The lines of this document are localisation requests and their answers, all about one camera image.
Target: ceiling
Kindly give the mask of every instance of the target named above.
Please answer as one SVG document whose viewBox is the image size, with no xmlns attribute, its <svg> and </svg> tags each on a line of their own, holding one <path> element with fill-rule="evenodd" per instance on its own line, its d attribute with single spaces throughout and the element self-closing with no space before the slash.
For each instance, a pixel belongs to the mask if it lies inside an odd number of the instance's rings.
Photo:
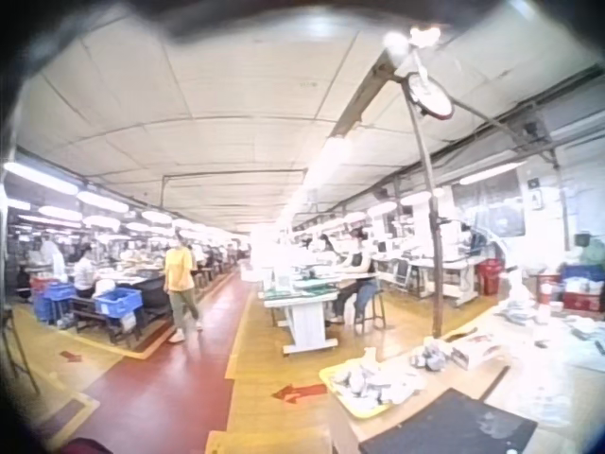
<svg viewBox="0 0 605 454">
<path fill-rule="evenodd" d="M 524 12 L 505 5 L 463 34 L 446 32 L 423 52 L 430 75 L 496 115 L 597 62 L 565 29 Z M 153 204 L 164 175 L 204 172 L 169 181 L 164 207 L 247 231 L 279 217 L 385 31 L 309 14 L 176 45 L 114 11 L 29 83 L 18 143 Z M 412 69 L 406 61 L 398 73 Z M 461 110 L 422 120 L 430 151 L 479 124 Z M 411 131 L 400 89 L 387 84 L 351 132 L 352 154 L 314 195 L 319 209 L 418 161 Z"/>
</svg>

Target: khaki pants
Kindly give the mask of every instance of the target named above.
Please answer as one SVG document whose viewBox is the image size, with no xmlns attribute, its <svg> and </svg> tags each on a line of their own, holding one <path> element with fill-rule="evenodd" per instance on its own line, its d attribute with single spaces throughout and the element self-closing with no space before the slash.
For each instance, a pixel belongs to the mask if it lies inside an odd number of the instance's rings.
<svg viewBox="0 0 605 454">
<path fill-rule="evenodd" d="M 184 314 L 185 310 L 191 311 L 191 316 L 199 320 L 198 307 L 196 306 L 196 290 L 190 288 L 185 291 L 169 291 L 170 305 L 172 306 L 172 317 L 177 329 L 185 328 Z"/>
</svg>

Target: red floor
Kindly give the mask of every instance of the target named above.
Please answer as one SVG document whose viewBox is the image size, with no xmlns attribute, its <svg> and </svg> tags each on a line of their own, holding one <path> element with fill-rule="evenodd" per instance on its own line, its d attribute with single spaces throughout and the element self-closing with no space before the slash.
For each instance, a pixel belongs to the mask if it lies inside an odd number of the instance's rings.
<svg viewBox="0 0 605 454">
<path fill-rule="evenodd" d="M 204 331 L 149 359 L 124 358 L 86 393 L 101 405 L 74 437 L 115 454 L 201 454 L 225 430 L 233 381 L 224 379 L 251 285 L 235 277 L 204 302 Z"/>
</svg>

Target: seated worker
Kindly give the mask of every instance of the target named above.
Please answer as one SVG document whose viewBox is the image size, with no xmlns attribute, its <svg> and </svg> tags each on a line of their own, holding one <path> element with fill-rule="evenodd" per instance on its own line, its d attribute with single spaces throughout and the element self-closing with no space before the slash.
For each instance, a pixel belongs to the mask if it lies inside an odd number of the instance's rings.
<svg viewBox="0 0 605 454">
<path fill-rule="evenodd" d="M 80 298 L 92 298 L 95 294 L 96 269 L 93 264 L 93 247 L 84 244 L 80 259 L 74 265 L 74 287 Z"/>
<path fill-rule="evenodd" d="M 29 284 L 29 273 L 25 265 L 19 265 L 17 273 L 17 295 L 26 301 L 31 297 L 31 285 Z"/>
<path fill-rule="evenodd" d="M 362 247 L 364 239 L 368 236 L 361 228 L 353 229 L 351 237 L 356 240 L 353 253 L 350 253 L 345 261 L 337 268 L 339 271 L 348 273 L 374 273 L 374 264 L 370 257 L 370 251 Z M 345 288 L 341 288 L 338 292 L 337 299 L 334 301 L 335 317 L 330 320 L 330 323 L 344 324 L 344 305 L 347 300 L 356 294 L 355 299 L 355 321 L 365 317 L 366 305 L 372 296 L 378 290 L 376 280 L 373 277 L 357 279 L 354 283 Z"/>
</svg>

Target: white shoe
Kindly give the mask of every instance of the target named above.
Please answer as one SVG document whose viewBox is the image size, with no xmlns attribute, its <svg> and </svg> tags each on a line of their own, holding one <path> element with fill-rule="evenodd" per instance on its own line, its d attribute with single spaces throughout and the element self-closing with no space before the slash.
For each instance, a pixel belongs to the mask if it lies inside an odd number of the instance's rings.
<svg viewBox="0 0 605 454">
<path fill-rule="evenodd" d="M 330 323 L 332 324 L 344 324 L 344 316 L 336 315 L 336 317 L 332 317 L 330 319 Z"/>
<path fill-rule="evenodd" d="M 185 334 L 182 332 L 182 329 L 177 329 L 177 332 L 174 333 L 168 341 L 170 343 L 178 343 L 178 342 L 183 342 L 184 340 L 185 340 Z"/>
</svg>

